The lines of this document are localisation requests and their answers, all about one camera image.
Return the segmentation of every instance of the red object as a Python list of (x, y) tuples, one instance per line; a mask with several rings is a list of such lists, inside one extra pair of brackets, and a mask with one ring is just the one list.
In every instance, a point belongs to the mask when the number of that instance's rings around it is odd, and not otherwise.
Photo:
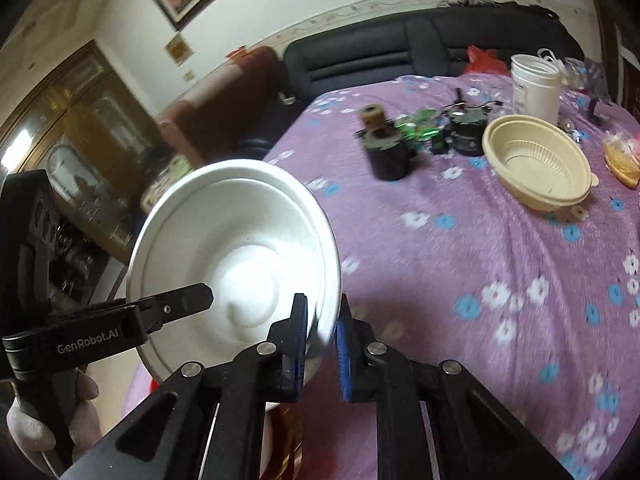
[(463, 73), (484, 73), (484, 74), (503, 74), (509, 75), (507, 64), (495, 57), (496, 50), (481, 50), (480, 48), (470, 45), (466, 48), (469, 56), (469, 64), (465, 66)]

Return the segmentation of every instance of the orange object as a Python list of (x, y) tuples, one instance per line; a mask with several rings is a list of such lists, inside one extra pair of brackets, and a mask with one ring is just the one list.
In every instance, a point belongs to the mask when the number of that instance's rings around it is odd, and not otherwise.
[(230, 59), (231, 61), (235, 61), (236, 59), (240, 59), (241, 57), (246, 56), (249, 51), (246, 49), (246, 45), (239, 46), (235, 50), (229, 52), (225, 57)]
[(509, 75), (507, 64), (495, 57), (496, 50), (481, 50), (480, 48), (470, 45), (466, 48), (469, 56), (469, 64), (465, 66), (463, 73), (485, 73), (485, 74), (503, 74)]

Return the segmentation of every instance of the white glove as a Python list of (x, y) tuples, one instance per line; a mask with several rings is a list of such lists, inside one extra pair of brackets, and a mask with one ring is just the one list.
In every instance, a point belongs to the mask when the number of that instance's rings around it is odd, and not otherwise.
[[(98, 385), (94, 380), (78, 370), (76, 379), (78, 405), (69, 425), (71, 440), (76, 444), (73, 450), (74, 462), (102, 437), (98, 412), (89, 402), (95, 399), (98, 393)], [(14, 399), (7, 413), (6, 423), (15, 443), (31, 463), (42, 472), (53, 474), (42, 455), (43, 452), (51, 451), (56, 447), (56, 439), (50, 429), (39, 420), (24, 413), (18, 405), (17, 398)]]

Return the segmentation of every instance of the purple tablecloth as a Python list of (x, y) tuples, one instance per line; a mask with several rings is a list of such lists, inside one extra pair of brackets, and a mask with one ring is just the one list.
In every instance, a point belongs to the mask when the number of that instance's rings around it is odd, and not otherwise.
[[(399, 182), (370, 174), (354, 132), (372, 102), (390, 117), (499, 93), (511, 80), (405, 76), (318, 98), (267, 158), (305, 182), (329, 217), (354, 315), (408, 357), (462, 362), (579, 480), (597, 478), (640, 414), (638, 193), (607, 170), (604, 132), (562, 94), (600, 185), (542, 216), (484, 157), (419, 155)], [(620, 107), (606, 129), (635, 134)], [(303, 480), (376, 478), (373, 404), (341, 401), (329, 351), (303, 394)]]

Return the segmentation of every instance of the white plastic bowl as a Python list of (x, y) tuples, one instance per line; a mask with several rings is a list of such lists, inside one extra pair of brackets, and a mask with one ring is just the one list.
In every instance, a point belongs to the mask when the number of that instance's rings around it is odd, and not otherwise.
[(532, 209), (550, 212), (580, 203), (598, 185), (580, 147), (560, 128), (535, 117), (492, 121), (482, 149), (504, 187)]
[(305, 382), (332, 338), (341, 294), (334, 233), (312, 193), (280, 168), (228, 160), (173, 186), (133, 251), (127, 300), (204, 282), (210, 309), (165, 325), (138, 348), (157, 381), (183, 363), (231, 361), (308, 298)]

